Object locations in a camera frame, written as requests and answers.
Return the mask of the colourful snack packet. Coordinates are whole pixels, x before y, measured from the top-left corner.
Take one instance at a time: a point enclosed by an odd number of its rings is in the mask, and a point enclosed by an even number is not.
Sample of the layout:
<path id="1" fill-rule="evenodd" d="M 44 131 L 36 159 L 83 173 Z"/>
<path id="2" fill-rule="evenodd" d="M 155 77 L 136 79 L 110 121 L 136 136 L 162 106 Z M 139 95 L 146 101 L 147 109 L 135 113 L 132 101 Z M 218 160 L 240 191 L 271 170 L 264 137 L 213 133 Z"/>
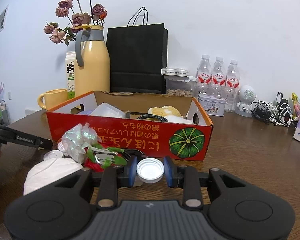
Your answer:
<path id="1" fill-rule="evenodd" d="M 300 98 L 293 92 L 291 96 L 293 102 L 293 113 L 300 120 Z"/>

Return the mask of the white decorated tin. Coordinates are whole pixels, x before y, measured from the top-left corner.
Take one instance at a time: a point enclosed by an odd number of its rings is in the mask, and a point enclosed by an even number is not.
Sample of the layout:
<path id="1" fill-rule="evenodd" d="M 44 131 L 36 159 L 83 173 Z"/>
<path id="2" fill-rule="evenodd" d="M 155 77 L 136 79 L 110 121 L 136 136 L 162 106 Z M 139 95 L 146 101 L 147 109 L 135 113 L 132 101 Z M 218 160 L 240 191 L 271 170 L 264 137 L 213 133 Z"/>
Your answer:
<path id="1" fill-rule="evenodd" d="M 224 116 L 225 99 L 207 94 L 198 94 L 198 101 L 208 115 Z"/>

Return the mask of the water bottle right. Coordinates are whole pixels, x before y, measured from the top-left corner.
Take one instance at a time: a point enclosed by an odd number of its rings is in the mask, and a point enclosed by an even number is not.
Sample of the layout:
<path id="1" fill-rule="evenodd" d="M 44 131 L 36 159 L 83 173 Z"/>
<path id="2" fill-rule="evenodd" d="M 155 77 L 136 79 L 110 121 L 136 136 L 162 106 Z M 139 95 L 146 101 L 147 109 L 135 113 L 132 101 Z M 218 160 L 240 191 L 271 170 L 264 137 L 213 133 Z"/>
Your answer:
<path id="1" fill-rule="evenodd" d="M 239 81 L 240 73 L 238 69 L 238 62 L 236 60 L 230 60 L 230 65 L 228 66 L 226 74 L 226 112 L 233 112 L 235 110 Z"/>

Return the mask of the dried rose bouquet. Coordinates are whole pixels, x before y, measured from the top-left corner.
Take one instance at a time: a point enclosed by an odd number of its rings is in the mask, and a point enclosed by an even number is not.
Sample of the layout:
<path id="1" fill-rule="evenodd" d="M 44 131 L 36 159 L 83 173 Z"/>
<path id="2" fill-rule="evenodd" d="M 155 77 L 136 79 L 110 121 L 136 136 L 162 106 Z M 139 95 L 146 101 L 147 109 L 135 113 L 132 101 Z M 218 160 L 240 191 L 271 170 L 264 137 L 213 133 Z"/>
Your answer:
<path id="1" fill-rule="evenodd" d="M 61 0 L 55 9 L 58 18 L 67 18 L 69 24 L 62 28 L 57 22 L 46 23 L 43 31 L 54 44 L 69 45 L 76 40 L 85 25 L 104 25 L 107 10 L 100 3 L 93 5 L 91 0 Z"/>

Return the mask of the white bottle cap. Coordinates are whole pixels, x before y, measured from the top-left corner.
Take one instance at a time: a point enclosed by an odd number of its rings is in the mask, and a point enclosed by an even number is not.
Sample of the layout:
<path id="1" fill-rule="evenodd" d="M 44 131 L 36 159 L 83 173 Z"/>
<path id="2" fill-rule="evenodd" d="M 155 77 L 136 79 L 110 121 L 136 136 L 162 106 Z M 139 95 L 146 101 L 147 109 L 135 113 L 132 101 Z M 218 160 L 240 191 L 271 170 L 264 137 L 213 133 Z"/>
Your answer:
<path id="1" fill-rule="evenodd" d="M 147 184 L 154 184 L 162 179 L 164 165 L 158 159 L 146 158 L 137 164 L 136 172 L 141 181 Z"/>

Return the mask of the white milk carton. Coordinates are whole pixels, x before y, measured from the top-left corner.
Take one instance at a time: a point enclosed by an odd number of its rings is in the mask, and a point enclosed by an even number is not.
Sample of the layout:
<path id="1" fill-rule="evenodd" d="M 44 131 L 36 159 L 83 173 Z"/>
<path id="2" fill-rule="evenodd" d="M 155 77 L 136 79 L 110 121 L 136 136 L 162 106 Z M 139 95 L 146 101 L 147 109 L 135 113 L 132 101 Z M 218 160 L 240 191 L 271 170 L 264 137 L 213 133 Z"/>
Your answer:
<path id="1" fill-rule="evenodd" d="M 65 57 L 66 88 L 68 99 L 75 97 L 75 51 L 69 51 Z"/>

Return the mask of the water bottle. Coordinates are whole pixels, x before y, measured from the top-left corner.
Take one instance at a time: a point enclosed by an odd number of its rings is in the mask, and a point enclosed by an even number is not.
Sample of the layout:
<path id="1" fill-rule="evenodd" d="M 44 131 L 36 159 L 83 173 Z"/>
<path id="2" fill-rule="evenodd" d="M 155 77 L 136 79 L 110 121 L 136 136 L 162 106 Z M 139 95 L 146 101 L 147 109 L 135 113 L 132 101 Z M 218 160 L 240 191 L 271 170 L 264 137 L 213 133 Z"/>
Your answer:
<path id="1" fill-rule="evenodd" d="M 240 73 L 238 69 L 238 62 L 236 60 L 230 60 L 230 65 L 228 66 L 226 74 L 226 112 L 233 112 L 235 110 L 239 81 Z"/>
<path id="2" fill-rule="evenodd" d="M 193 95 L 195 98 L 198 97 L 199 94 L 208 94 L 210 83 L 211 83 L 211 74 L 212 68 L 210 65 L 210 57 L 209 55 L 202 55 L 202 60 L 197 68 L 196 79 L 197 82 L 194 86 Z"/>
<path id="3" fill-rule="evenodd" d="M 222 97 L 223 88 L 226 82 L 226 74 L 223 67 L 223 58 L 216 57 L 216 61 L 213 64 L 212 74 L 211 74 L 211 89 L 212 95 L 217 97 Z"/>

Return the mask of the black paper bag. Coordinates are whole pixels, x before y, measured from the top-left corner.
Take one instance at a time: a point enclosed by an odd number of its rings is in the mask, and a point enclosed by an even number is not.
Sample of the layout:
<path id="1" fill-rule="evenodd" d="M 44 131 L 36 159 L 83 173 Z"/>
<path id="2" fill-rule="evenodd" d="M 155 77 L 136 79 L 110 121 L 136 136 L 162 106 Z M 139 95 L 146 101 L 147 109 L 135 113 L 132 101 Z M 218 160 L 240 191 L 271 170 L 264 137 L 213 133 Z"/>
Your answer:
<path id="1" fill-rule="evenodd" d="M 168 31 L 163 23 L 148 24 L 148 10 L 141 7 L 132 25 L 109 28 L 106 46 L 110 57 L 110 90 L 164 94 Z"/>

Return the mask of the clear plastic box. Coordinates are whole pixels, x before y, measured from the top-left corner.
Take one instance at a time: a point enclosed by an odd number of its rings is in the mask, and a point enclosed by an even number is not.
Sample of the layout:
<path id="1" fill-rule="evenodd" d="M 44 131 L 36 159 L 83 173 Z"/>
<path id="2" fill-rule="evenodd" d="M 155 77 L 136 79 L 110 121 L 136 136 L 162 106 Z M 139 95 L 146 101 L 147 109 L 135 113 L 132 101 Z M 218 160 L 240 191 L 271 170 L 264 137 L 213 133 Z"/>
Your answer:
<path id="1" fill-rule="evenodd" d="M 91 116 L 101 116 L 101 117 L 110 117 L 110 118 L 120 118 L 125 119 L 126 114 L 120 109 L 108 104 L 102 103 L 98 105 L 91 113 Z"/>

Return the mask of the orange pumpkin cardboard box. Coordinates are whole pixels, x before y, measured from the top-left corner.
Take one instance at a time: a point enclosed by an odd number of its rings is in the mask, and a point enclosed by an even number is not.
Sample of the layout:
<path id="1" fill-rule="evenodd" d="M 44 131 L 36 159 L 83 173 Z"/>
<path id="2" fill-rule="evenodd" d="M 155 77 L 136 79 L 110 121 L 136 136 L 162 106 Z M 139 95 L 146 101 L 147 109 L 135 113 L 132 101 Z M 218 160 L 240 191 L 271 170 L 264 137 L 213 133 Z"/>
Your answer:
<path id="1" fill-rule="evenodd" d="M 108 103 L 128 118 L 113 118 L 72 113 L 76 106 L 93 111 Z M 139 120 L 152 107 L 172 106 L 189 124 Z M 104 145 L 131 148 L 149 157 L 202 161 L 213 132 L 213 122 L 197 99 L 163 94 L 92 91 L 68 100 L 47 111 L 54 141 L 77 124 L 89 124 Z"/>

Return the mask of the wall outlet plate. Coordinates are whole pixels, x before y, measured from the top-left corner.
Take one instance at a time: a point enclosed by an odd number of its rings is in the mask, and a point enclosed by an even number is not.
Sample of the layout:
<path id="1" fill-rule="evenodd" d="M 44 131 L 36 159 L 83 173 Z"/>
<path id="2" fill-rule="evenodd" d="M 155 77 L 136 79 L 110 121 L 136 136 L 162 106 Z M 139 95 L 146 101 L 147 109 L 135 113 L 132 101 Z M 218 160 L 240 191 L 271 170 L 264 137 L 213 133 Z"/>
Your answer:
<path id="1" fill-rule="evenodd" d="M 5 22 L 6 22 L 6 16 L 7 16 L 7 12 L 8 12 L 8 7 L 9 7 L 9 5 L 7 5 L 5 7 L 5 9 L 0 14 L 0 33 L 2 32 L 2 30 L 5 27 Z"/>

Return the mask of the white flat box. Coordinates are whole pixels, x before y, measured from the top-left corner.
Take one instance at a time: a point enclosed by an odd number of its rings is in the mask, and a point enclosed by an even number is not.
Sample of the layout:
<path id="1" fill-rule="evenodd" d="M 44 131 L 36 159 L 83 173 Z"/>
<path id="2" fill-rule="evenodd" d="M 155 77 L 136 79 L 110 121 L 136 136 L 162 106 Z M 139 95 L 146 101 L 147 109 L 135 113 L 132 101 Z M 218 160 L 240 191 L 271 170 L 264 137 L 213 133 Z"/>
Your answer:
<path id="1" fill-rule="evenodd" d="M 168 76 L 189 76 L 190 71 L 183 68 L 162 68 L 161 75 Z"/>

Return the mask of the yellow thermos jug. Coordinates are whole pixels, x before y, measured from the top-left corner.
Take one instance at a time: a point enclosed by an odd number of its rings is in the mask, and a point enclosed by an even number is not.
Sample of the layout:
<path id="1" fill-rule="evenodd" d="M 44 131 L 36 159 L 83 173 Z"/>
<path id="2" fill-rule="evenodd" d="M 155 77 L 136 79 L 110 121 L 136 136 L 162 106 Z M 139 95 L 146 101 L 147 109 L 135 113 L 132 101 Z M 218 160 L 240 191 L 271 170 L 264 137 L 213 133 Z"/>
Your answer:
<path id="1" fill-rule="evenodd" d="M 90 91 L 110 91 L 110 58 L 104 27 L 82 25 L 75 40 L 75 96 Z"/>

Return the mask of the white round disc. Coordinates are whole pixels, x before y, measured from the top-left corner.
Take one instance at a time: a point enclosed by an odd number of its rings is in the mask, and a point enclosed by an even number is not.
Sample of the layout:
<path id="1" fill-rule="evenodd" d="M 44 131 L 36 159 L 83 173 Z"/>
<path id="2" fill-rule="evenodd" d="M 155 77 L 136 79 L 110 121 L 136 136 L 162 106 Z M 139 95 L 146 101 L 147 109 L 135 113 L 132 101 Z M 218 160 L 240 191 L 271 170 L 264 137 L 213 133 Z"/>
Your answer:
<path id="1" fill-rule="evenodd" d="M 51 150 L 43 156 L 43 160 L 63 158 L 63 152 L 60 150 Z"/>

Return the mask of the iridescent plastic bag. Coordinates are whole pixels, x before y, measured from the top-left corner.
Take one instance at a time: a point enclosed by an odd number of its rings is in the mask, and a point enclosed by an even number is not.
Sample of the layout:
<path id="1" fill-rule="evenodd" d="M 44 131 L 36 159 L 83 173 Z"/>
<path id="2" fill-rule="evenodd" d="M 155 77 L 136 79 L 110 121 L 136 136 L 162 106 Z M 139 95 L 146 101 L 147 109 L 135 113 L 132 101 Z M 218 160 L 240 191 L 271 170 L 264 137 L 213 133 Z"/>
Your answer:
<path id="1" fill-rule="evenodd" d="M 79 164 L 84 163 L 86 159 L 85 148 L 92 146 L 97 141 L 98 135 L 94 129 L 89 127 L 89 123 L 77 124 L 66 131 L 61 138 L 66 154 Z"/>

